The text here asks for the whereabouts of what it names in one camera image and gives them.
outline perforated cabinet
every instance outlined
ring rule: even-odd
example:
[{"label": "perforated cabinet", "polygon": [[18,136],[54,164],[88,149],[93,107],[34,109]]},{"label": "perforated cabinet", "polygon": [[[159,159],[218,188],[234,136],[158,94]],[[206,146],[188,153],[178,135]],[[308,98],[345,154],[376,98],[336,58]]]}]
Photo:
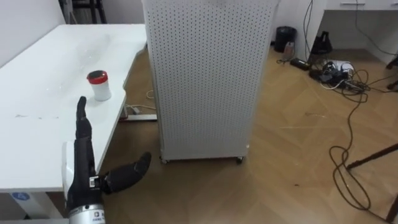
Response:
[{"label": "perforated cabinet", "polygon": [[278,0],[143,0],[164,162],[248,153]]}]

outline parquet floor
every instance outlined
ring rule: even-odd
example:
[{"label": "parquet floor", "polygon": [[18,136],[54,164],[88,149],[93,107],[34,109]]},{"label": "parquet floor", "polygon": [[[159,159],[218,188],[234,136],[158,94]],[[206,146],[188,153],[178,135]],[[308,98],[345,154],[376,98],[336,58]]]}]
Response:
[{"label": "parquet floor", "polygon": [[[152,153],[153,161],[141,182],[105,197],[107,223],[382,223],[351,208],[331,176],[328,149],[348,145],[346,118],[355,103],[323,89],[297,68],[276,64],[279,56],[270,50],[251,148],[241,166],[233,159],[162,165],[157,123],[118,125],[102,170],[135,161],[144,151]],[[368,70],[371,81],[396,72],[385,71],[383,63],[361,50],[337,51],[330,58]],[[134,63],[126,88],[128,103],[154,105],[146,99],[152,89],[146,52]],[[352,117],[349,161],[397,143],[397,115],[397,93],[371,92]],[[397,161],[398,152],[353,172],[368,190],[372,210],[384,217],[398,193]],[[348,185],[364,201],[353,182]]]}]

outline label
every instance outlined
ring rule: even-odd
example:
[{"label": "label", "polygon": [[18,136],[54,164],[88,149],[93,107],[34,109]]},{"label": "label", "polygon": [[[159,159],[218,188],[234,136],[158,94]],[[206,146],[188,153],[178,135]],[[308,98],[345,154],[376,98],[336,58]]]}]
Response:
[{"label": "label", "polygon": [[23,200],[23,201],[27,201],[30,199],[29,194],[24,193],[24,192],[14,192],[11,194],[13,198],[17,199],[17,200]]},{"label": "label", "polygon": [[104,210],[92,210],[90,211],[90,219],[95,224],[105,224]]}]

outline tripod leg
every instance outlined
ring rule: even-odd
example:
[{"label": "tripod leg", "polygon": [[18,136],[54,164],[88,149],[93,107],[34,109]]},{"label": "tripod leg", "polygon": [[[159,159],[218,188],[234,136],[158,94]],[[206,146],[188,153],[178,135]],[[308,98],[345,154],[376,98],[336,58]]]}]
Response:
[{"label": "tripod leg", "polygon": [[392,60],[390,63],[388,63],[388,65],[387,65],[387,69],[392,69],[392,67],[394,66],[394,65],[398,65],[398,57],[396,57],[394,60]]},{"label": "tripod leg", "polygon": [[373,155],[370,155],[369,157],[367,157],[365,159],[361,159],[361,160],[355,161],[352,164],[348,165],[347,169],[350,170],[352,168],[358,167],[358,166],[360,166],[362,164],[365,164],[365,163],[367,163],[367,162],[369,162],[371,160],[380,158],[380,157],[385,156],[385,155],[387,155],[387,154],[389,154],[391,152],[394,152],[395,150],[398,150],[398,144],[395,144],[395,145],[392,145],[392,146],[390,146],[388,148],[385,148],[385,149],[383,149],[383,150],[381,150],[381,151],[379,151],[379,152],[377,152],[377,153],[375,153]]},{"label": "tripod leg", "polygon": [[390,83],[390,84],[388,84],[387,89],[393,90],[397,85],[398,85],[398,81],[396,81],[394,83]]},{"label": "tripod leg", "polygon": [[392,223],[397,215],[398,215],[398,196],[394,200],[394,203],[392,204],[390,211],[388,212],[386,221]]}]

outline metal cylinder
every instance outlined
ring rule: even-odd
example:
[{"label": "metal cylinder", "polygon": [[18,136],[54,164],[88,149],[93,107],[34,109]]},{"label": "metal cylinder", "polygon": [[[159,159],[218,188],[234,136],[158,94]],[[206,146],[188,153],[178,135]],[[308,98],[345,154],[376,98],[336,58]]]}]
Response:
[{"label": "metal cylinder", "polygon": [[69,213],[69,224],[105,224],[104,207],[96,204],[75,208]]}]

